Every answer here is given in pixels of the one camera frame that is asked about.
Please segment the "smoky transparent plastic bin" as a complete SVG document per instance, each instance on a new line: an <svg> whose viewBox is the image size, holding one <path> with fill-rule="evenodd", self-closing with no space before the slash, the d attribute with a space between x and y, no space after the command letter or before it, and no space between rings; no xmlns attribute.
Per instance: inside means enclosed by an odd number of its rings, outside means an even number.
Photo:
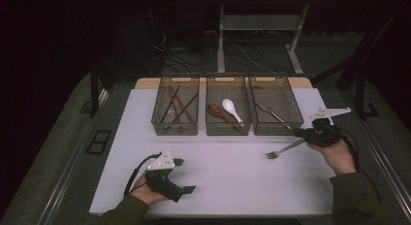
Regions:
<svg viewBox="0 0 411 225"><path fill-rule="evenodd" d="M230 99L233 101L237 114L242 119L238 123L233 115L224 110L222 101ZM242 127L238 131L225 119L212 115L208 111L208 105L215 104L234 123ZM252 123L250 105L247 95L246 79L243 76L228 74L213 74L206 78L205 89L205 125L209 136L247 136Z"/></svg>
<svg viewBox="0 0 411 225"><path fill-rule="evenodd" d="M289 79L283 76L250 77L248 80L253 129L257 136L293 136L274 116L256 106L260 102L277 113L293 129L303 125L300 108Z"/></svg>
<svg viewBox="0 0 411 225"><path fill-rule="evenodd" d="M174 90L179 86L177 95L183 103L187 103L195 94L198 98L191 104L191 111L196 122L191 123L185 114L180 118L179 122L172 122L174 119L173 108L169 108L169 115L164 122L161 122L161 117L164 113L164 108L168 105L167 101L163 100L162 89L171 86ZM198 116L199 116L199 94L200 94L200 76L198 74L164 74L160 80L156 100L154 103L151 124L158 136L196 136L198 134ZM180 104L175 100L177 111L181 111Z"/></svg>

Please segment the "white ceramic spoon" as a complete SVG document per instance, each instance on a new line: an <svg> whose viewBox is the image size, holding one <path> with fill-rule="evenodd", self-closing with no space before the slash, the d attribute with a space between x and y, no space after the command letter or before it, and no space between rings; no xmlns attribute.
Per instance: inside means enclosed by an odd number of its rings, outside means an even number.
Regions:
<svg viewBox="0 0 411 225"><path fill-rule="evenodd" d="M234 105L232 100L224 99L222 101L222 106L223 106L225 111L227 111L228 113L230 113L231 115L233 115L235 117L235 119L237 120L238 123L242 123L242 119L237 114L235 105Z"/></svg>

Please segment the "black metal stand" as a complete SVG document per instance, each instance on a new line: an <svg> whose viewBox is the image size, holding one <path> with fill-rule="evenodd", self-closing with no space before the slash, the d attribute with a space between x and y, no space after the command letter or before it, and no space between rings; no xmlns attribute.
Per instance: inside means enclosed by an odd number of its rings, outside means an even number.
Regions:
<svg viewBox="0 0 411 225"><path fill-rule="evenodd" d="M411 4L398 7L365 33L352 55L311 81L317 83L336 72L341 73L338 88L356 86L355 109L360 117L371 115L364 110L365 84L369 81L402 121L411 122Z"/></svg>
<svg viewBox="0 0 411 225"><path fill-rule="evenodd" d="M94 117L100 108L100 93L103 89L111 88L111 84L108 69L99 62L93 62L90 65L91 117Z"/></svg>

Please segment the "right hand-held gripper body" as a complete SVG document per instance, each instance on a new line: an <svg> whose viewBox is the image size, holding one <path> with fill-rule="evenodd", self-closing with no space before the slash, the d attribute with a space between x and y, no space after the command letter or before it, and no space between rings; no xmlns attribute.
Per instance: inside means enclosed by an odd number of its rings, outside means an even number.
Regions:
<svg viewBox="0 0 411 225"><path fill-rule="evenodd" d="M306 141L321 147L336 144L342 139L342 134L340 129L332 124L331 118L333 116L349 113L350 111L350 108L319 108L317 112L309 117L312 120L312 127L305 130Z"/></svg>

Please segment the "person's left hand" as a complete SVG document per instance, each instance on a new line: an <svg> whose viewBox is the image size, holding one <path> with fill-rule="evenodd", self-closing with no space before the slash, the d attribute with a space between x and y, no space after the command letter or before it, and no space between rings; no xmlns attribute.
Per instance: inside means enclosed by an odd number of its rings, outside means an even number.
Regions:
<svg viewBox="0 0 411 225"><path fill-rule="evenodd" d="M142 175L139 179L136 180L135 185L133 186L133 189L129 192L129 194L135 198L138 198L149 206L166 200L165 196L152 191L147 186L145 175Z"/></svg>

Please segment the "brown wooden spoon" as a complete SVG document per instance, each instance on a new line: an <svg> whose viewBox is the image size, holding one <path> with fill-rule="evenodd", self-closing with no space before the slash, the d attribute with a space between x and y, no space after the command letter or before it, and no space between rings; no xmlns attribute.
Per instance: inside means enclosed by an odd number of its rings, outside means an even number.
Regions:
<svg viewBox="0 0 411 225"><path fill-rule="evenodd" d="M242 127L239 124L234 123L231 121L222 111L220 107L218 107L215 104L209 104L208 105L208 111L215 116L221 117L225 119L229 124L231 124L233 127L235 127L238 131L242 131Z"/></svg>

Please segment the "white table cover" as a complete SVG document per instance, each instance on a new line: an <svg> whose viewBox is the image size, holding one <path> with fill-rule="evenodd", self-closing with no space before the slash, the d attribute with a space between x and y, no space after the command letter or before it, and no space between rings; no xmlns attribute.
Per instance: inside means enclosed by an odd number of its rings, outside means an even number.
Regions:
<svg viewBox="0 0 411 225"><path fill-rule="evenodd" d="M275 159L266 153L292 144L292 136L158 136L151 124L157 92L131 91L89 209L102 214L121 201L136 167L169 150L184 163L170 179L196 185L176 203L153 205L150 217L311 217L332 212L333 175L321 154L297 145Z"/></svg>

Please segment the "person's right hand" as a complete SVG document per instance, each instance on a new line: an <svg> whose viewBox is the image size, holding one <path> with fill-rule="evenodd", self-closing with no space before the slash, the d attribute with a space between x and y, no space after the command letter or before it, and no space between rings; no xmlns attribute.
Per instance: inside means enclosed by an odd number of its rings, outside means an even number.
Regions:
<svg viewBox="0 0 411 225"><path fill-rule="evenodd" d="M350 149L343 140L339 140L334 145L327 147L320 147L314 144L308 144L307 146L320 152L326 163L332 168L337 176L353 174L357 171Z"/></svg>

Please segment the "wooden table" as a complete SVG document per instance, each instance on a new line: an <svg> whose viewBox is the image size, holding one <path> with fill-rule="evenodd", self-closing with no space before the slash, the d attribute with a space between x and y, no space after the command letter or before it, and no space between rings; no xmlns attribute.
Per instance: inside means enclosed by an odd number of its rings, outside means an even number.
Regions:
<svg viewBox="0 0 411 225"><path fill-rule="evenodd" d="M136 89L157 89L160 78L141 78L138 79ZM289 78L289 83L293 88L312 88L312 83L307 78Z"/></svg>

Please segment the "white metal desk frame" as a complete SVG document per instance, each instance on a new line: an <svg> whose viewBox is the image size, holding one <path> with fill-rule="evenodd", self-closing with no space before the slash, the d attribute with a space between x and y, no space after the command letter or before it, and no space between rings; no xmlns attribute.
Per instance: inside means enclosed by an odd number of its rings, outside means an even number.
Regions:
<svg viewBox="0 0 411 225"><path fill-rule="evenodd" d="M226 31L291 31L292 39L285 45L289 60L292 64L294 73L303 74L300 59L296 54L296 47L304 27L310 6L315 0L290 0L296 2L300 9L295 13L283 13L263 15L228 15L225 6L234 0L227 0L220 3L219 26L218 26L218 45L217 45L217 66L218 72L225 72L225 50L224 34ZM238 0L240 3L269 3L274 7L274 2L280 3L285 0Z"/></svg>

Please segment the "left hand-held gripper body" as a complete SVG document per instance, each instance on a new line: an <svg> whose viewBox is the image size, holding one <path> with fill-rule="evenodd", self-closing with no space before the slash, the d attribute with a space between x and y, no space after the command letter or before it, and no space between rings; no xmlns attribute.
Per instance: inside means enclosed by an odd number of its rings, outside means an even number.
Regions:
<svg viewBox="0 0 411 225"><path fill-rule="evenodd" d="M145 180L152 191L177 203L184 192L181 187L172 183L169 179L174 167L171 152L169 150L164 151L147 166Z"/></svg>

